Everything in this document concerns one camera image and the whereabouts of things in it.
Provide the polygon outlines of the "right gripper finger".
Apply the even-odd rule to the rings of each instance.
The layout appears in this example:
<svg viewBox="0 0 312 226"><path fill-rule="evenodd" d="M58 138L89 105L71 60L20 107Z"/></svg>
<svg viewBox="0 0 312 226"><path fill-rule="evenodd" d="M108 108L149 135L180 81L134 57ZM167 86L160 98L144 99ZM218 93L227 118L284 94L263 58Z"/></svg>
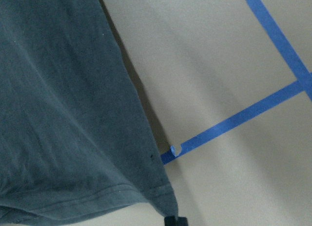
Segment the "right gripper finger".
<svg viewBox="0 0 312 226"><path fill-rule="evenodd" d="M186 217L168 216L164 218L165 226L188 226Z"/></svg>

